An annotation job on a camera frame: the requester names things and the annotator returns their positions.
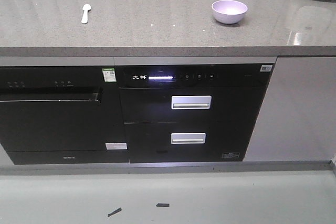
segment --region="sticker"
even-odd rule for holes
[[[103,68],[103,76],[105,82],[116,82],[117,79],[115,78],[116,72],[114,68]]]
[[[260,72],[271,72],[273,65],[262,65]]]
[[[127,143],[105,143],[107,150],[127,150]]]
[[[240,152],[223,152],[222,158],[239,158]]]

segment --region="gray cabinet door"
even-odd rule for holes
[[[278,58],[244,161],[326,161],[336,152],[336,57]]]

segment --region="floor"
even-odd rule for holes
[[[0,176],[0,223],[331,224],[336,176],[331,170]]]

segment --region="drawer handle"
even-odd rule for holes
[[[173,109],[208,109],[208,103],[174,103]]]
[[[204,144],[205,133],[172,133],[171,144]]]
[[[208,110],[211,107],[211,95],[172,96],[172,110]]]

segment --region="white sticker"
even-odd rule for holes
[[[105,143],[107,150],[127,150],[127,143]]]
[[[116,72],[114,68],[103,68],[103,76],[105,82],[116,82],[117,79],[115,77]]]
[[[262,65],[260,72],[271,72],[273,65]]]

